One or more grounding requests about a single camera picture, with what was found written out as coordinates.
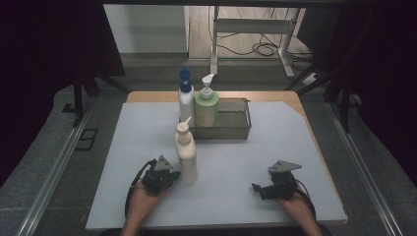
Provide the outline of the dark curtain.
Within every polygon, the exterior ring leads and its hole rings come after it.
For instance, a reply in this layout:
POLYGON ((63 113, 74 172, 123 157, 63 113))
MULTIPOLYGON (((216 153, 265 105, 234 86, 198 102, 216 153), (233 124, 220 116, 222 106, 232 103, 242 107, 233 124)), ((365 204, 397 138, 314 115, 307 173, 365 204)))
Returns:
MULTIPOLYGON (((380 0, 379 7, 346 76, 362 119, 417 185, 417 0, 380 0)), ((308 9, 298 38, 333 69, 369 15, 363 8, 308 9)))
POLYGON ((0 0, 0 187, 77 78, 123 76, 99 0, 0 0))

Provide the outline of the black stand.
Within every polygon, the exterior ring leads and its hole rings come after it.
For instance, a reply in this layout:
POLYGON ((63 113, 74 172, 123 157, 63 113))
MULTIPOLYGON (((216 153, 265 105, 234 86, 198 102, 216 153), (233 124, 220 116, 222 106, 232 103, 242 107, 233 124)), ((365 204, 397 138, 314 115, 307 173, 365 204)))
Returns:
POLYGON ((78 127, 84 117, 83 109, 83 91, 90 97, 97 97, 99 95, 99 87, 96 79, 100 79, 112 87, 129 94, 130 89, 124 87, 118 83, 115 79, 97 71, 94 69, 78 70, 74 76, 74 108, 75 108, 75 121, 74 127, 78 127))
POLYGON ((349 133, 348 113, 350 107, 350 82, 345 75, 347 71, 347 63, 341 62, 331 70, 325 70, 319 74, 319 77, 307 86, 296 89, 298 95, 303 95, 319 86, 328 84, 323 98, 326 102, 334 102, 337 97, 341 96, 339 122, 345 132, 349 133))

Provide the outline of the pale blue table mat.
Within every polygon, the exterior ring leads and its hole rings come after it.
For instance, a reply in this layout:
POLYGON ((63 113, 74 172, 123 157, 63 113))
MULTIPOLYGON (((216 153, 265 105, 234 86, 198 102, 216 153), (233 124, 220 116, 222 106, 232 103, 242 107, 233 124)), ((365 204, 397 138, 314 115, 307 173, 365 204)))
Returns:
MULTIPOLYGON (((144 221, 148 229, 277 226, 289 217, 252 186, 270 183, 268 168, 279 160, 299 164, 294 176, 306 187, 322 223, 344 223, 347 215, 304 117, 282 101, 251 102, 252 128, 244 141, 199 141, 199 178, 176 181, 144 221)), ((125 221, 129 186, 145 163, 164 156, 176 163, 174 102, 123 105, 86 225, 119 228, 125 221)))

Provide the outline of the person's right hand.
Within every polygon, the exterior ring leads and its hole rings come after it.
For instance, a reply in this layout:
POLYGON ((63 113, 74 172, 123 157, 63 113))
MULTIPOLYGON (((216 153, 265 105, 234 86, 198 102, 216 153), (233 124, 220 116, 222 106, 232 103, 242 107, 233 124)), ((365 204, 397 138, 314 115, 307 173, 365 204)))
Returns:
POLYGON ((287 215, 294 221, 306 221, 313 219, 313 214, 308 207, 306 200, 298 193, 294 193, 289 199, 276 199, 287 215))

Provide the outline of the white bottle with blue pump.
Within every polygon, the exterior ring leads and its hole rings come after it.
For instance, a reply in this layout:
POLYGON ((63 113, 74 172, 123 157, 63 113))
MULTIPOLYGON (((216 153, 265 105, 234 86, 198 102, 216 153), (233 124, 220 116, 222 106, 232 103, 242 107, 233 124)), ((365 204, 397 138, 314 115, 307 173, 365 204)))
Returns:
POLYGON ((190 127, 195 126, 195 106, 194 106, 194 87, 191 83, 191 72, 188 68, 180 71, 180 88, 178 90, 179 98, 179 119, 181 122, 188 122, 190 127))

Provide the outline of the aluminium rail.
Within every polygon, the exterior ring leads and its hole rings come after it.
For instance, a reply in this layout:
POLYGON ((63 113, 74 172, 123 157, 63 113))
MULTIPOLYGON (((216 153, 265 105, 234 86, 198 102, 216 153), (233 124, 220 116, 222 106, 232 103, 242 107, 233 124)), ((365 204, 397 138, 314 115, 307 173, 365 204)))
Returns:
POLYGON ((89 98, 85 107, 82 109, 84 115, 79 119, 78 125, 71 130, 71 133, 65 140, 65 143, 60 150, 57 158, 53 162, 45 180, 43 181, 38 193, 36 194, 32 204, 19 227, 16 236, 32 236, 35 229, 40 222, 48 203, 59 183, 59 180, 67 166, 69 159, 77 145, 87 121, 91 115, 95 100, 89 98))
POLYGON ((388 236, 403 236, 403 232, 398 225, 398 222, 389 207, 386 198, 383 196, 380 188, 377 186, 371 172, 369 171, 359 149, 351 135, 343 128, 338 113, 337 107, 334 104, 327 103, 327 110, 331 115, 331 119, 340 134, 344 145, 348 149, 352 162, 357 170, 357 173, 370 197, 380 220, 386 229, 388 236))

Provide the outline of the white desk frame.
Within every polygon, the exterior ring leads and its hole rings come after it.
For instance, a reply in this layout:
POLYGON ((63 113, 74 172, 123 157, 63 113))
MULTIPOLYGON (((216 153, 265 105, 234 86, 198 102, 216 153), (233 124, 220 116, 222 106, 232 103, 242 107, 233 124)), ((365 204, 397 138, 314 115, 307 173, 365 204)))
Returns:
POLYGON ((297 20, 300 14, 300 8, 293 9, 293 15, 290 19, 223 19, 218 16, 219 7, 213 7, 213 19, 211 37, 211 54, 210 54, 210 72, 217 73, 217 34, 224 33, 266 33, 281 34, 285 38, 278 48, 278 56, 282 67, 289 79, 294 77, 293 69, 287 58, 287 50, 295 31, 297 20))

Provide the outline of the cream pump bottle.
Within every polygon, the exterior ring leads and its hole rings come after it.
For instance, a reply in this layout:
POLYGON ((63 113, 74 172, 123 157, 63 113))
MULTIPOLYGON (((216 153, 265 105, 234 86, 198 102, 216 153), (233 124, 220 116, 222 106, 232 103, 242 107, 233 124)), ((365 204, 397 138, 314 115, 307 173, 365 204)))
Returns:
POLYGON ((190 120, 191 118, 188 118, 185 122, 178 123, 174 136, 181 177, 187 185, 192 185, 198 180, 197 148, 190 132, 190 120))

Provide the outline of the person's left hand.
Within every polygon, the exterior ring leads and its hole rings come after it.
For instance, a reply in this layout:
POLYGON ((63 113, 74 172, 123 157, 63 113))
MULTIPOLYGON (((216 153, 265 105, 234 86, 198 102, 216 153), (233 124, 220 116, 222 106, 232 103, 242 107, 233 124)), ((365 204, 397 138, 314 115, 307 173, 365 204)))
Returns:
POLYGON ((144 219, 154 210, 158 202, 165 195, 165 192, 162 192, 158 195, 150 194, 147 192, 144 185, 139 182, 134 188, 134 193, 130 200, 128 215, 135 218, 144 219))

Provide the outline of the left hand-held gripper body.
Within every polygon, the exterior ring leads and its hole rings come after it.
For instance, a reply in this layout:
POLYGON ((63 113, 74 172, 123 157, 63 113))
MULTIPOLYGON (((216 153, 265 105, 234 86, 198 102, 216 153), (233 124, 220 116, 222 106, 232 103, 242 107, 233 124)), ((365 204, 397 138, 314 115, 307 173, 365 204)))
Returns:
POLYGON ((171 172, 173 166, 163 155, 158 159, 150 160, 146 166, 149 169, 142 179, 142 184, 148 193, 158 195, 161 193, 164 184, 170 183, 166 181, 166 176, 171 172))

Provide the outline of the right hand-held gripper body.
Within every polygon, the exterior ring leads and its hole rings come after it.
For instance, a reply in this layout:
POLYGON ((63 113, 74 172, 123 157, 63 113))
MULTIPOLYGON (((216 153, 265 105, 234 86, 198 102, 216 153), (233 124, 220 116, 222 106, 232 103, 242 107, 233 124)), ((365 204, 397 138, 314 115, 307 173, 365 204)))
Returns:
POLYGON ((298 189, 292 170, 300 169, 301 165, 279 160, 268 169, 271 186, 263 187, 261 191, 272 194, 274 199, 289 200, 298 189))

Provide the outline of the green pump bottle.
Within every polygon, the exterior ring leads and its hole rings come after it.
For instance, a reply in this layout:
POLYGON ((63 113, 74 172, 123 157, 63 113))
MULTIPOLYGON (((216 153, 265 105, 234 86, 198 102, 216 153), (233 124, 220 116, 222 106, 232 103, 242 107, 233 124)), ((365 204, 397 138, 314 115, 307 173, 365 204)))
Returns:
POLYGON ((204 87, 195 94, 195 115, 197 127, 213 127, 218 112, 219 96, 210 84, 214 74, 202 78, 204 87))

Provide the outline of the white cabinet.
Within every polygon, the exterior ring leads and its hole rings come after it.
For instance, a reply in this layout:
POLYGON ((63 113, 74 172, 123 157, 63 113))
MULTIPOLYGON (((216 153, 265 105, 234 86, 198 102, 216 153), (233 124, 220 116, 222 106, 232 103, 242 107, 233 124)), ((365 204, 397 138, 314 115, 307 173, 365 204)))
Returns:
POLYGON ((104 10, 120 53, 188 51, 185 6, 105 5, 104 10))

